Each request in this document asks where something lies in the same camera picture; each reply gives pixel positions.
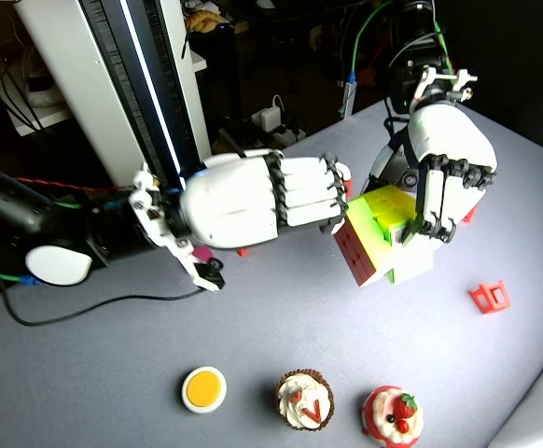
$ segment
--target strawberry cake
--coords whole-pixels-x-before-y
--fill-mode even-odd
[[[411,448],[423,430],[423,410],[415,397],[392,385],[371,392],[362,418],[363,433],[386,448]]]

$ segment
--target cupcake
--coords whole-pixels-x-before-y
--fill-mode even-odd
[[[291,371],[280,379],[276,406],[287,425],[296,430],[317,431],[334,414],[334,396],[321,373],[312,369]]]
[[[423,410],[416,398],[392,385],[371,392],[362,417],[363,433],[386,448],[411,448],[423,430]]]

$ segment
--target strawberry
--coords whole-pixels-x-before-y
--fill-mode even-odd
[[[407,432],[409,432],[409,424],[406,423],[406,420],[398,420],[396,422],[396,429],[399,433],[406,434]]]
[[[409,394],[402,394],[394,400],[394,416],[396,419],[411,418],[417,412],[417,403]]]

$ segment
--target cupcake wrapper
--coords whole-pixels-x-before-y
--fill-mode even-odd
[[[321,425],[319,425],[319,427],[316,427],[315,429],[311,429],[309,427],[293,427],[288,422],[288,419],[280,413],[280,399],[278,398],[278,392],[280,391],[280,387],[282,387],[282,384],[284,383],[284,381],[286,381],[286,379],[288,379],[288,377],[297,375],[299,373],[304,373],[305,375],[311,376],[317,383],[323,385],[327,389],[327,396],[329,397],[329,413],[327,414],[326,419],[323,422],[321,422]],[[296,431],[318,431],[326,427],[326,425],[329,423],[329,420],[331,419],[331,416],[334,414],[334,395],[332,394],[331,389],[329,388],[329,384],[326,382],[326,380],[324,379],[324,377],[321,375],[319,371],[316,371],[313,369],[298,369],[296,371],[290,371],[289,373],[284,375],[282,378],[280,378],[280,382],[278,383],[278,386],[276,386],[275,388],[275,407],[278,413],[280,414],[280,417],[282,418],[282,420],[284,420],[284,423],[286,423],[288,427]]]

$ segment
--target white frosting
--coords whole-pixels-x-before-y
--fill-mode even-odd
[[[385,417],[392,413],[391,400],[406,393],[401,389],[391,388],[380,392],[373,401],[373,423],[380,433],[393,443],[411,443],[421,435],[423,430],[423,409],[417,402],[417,411],[411,418],[405,419],[409,424],[409,432],[402,434],[397,430],[396,422],[389,423]]]
[[[290,402],[292,395],[299,390],[301,394],[299,402]],[[304,373],[298,373],[286,378],[278,391],[278,399],[280,400],[280,414],[286,417],[288,423],[293,427],[317,429],[321,426],[303,412],[303,409],[306,409],[311,413],[315,413],[316,400],[319,400],[322,422],[326,420],[331,407],[329,392],[326,387]]]

